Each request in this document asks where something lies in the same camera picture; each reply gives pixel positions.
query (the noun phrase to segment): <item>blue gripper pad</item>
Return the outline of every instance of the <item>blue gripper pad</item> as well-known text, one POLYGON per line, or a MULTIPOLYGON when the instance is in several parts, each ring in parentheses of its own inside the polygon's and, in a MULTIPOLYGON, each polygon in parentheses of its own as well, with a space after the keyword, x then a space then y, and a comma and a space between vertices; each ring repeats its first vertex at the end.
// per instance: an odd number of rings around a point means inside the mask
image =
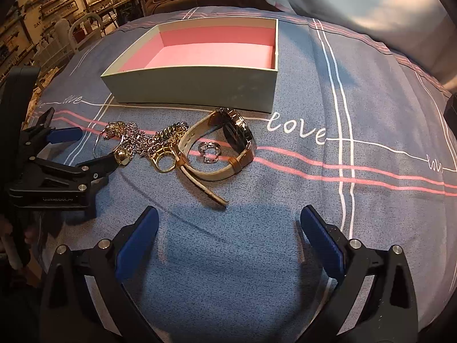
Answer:
POLYGON ((47 141, 51 144, 63 142, 76 142, 83 136, 83 131, 79 127, 67 127, 65 129, 52 130, 47 135, 47 141))
POLYGON ((159 229, 159 213, 152 206, 138 220, 140 224, 117 254, 115 276, 120 283, 133 275, 159 229))
POLYGON ((316 216, 308 205, 300 214, 300 224, 328 277, 341 280, 344 277, 343 253, 325 229, 324 220, 319 214, 316 216))

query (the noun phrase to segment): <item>metal screw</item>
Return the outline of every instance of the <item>metal screw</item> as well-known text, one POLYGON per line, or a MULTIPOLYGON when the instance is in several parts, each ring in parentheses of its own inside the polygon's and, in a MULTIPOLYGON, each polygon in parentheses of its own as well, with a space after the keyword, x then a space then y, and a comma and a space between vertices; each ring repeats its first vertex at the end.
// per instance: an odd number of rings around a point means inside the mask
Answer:
POLYGON ((63 254, 66 251, 67 251, 67 246, 65 246, 65 245, 60 245, 56 250, 57 254, 63 254))
POLYGON ((401 254, 403 252, 403 249, 401 248, 400 245, 394 245, 394 246, 392 246, 392 251, 395 254, 401 254))
POLYGON ((111 244, 111 242, 109 240, 103 239, 98 242, 98 247, 100 249, 107 249, 110 244, 111 244))
POLYGON ((352 239, 349 241, 349 245, 353 249, 360 249, 362 247, 362 243, 358 239, 352 239))

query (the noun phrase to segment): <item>silver chain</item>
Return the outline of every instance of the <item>silver chain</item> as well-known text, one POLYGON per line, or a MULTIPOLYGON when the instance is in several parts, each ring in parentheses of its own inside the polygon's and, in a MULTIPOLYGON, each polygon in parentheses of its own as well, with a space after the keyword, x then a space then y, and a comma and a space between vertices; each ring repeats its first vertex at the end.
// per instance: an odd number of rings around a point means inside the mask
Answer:
POLYGON ((94 146, 98 144, 99 138, 105 134, 104 140, 118 137, 119 145, 115 148, 114 154, 119 164, 127 165, 136 154, 140 157, 148 157, 160 172, 165 172, 158 167, 159 160, 165 154, 171 154, 174 144, 178 144, 184 133, 189 129, 186 122, 178 122, 148 136, 138 125, 133 122, 109 122, 97 138, 94 146))

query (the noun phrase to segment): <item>beige leather strap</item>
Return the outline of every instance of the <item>beige leather strap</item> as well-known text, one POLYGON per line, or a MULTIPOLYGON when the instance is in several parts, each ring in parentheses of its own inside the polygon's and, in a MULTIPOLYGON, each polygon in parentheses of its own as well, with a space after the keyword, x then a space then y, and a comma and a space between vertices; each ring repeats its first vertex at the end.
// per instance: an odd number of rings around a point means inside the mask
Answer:
POLYGON ((232 175, 238 174, 246 165, 248 165, 253 159, 254 155, 250 149, 245 149, 237 157, 229 157, 229 164, 222 169, 216 170, 215 172, 204 172, 194 169, 187 159, 190 149, 193 144, 205 135, 209 130, 220 129, 228 120, 225 119, 223 114, 219 111, 214 111, 204 119, 197 122, 192 126, 184 136, 181 138, 177 147, 175 147, 175 156, 177 159, 177 166, 180 167, 181 171, 194 183, 198 188, 204 191, 209 197, 217 201, 223 206, 227 206, 228 202, 216 195, 209 188, 205 187, 201 182, 197 180, 215 182, 227 179, 232 175))

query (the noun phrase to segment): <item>bedsheet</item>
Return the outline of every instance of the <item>bedsheet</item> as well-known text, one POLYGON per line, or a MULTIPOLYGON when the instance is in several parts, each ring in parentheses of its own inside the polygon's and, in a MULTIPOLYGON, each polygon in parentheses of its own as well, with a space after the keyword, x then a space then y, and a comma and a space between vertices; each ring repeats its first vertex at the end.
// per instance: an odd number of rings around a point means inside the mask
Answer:
MULTIPOLYGON (((79 142, 52 148, 49 158, 67 165, 91 159, 109 121, 157 131, 206 116, 211 109, 204 107, 117 104, 100 75, 154 25, 209 16, 279 20, 274 111, 241 111, 257 155, 236 176, 208 184, 228 207, 221 210, 179 170, 159 174, 136 157, 98 193, 96 219, 62 214, 62 229, 43 252, 45 266, 59 244, 92 247, 152 205, 161 221, 157 238, 125 286, 165 341, 293 342, 335 285, 300 230, 300 211, 312 204, 348 238, 373 248, 403 247, 420 327, 426 326, 456 287, 457 143, 442 117, 449 93, 366 35, 317 19, 233 7, 129 22, 75 55, 46 88, 35 117, 53 106, 53 126, 84 130, 79 142)), ((221 131, 206 138, 221 141, 230 154, 221 131)), ((98 153, 108 153, 111 142, 100 144, 98 153)), ((200 169, 223 164, 205 165, 196 146, 193 151, 191 162, 200 169)), ((355 323, 369 286, 367 279, 344 329, 355 323)), ((115 329, 93 282, 91 292, 104 324, 115 329)))

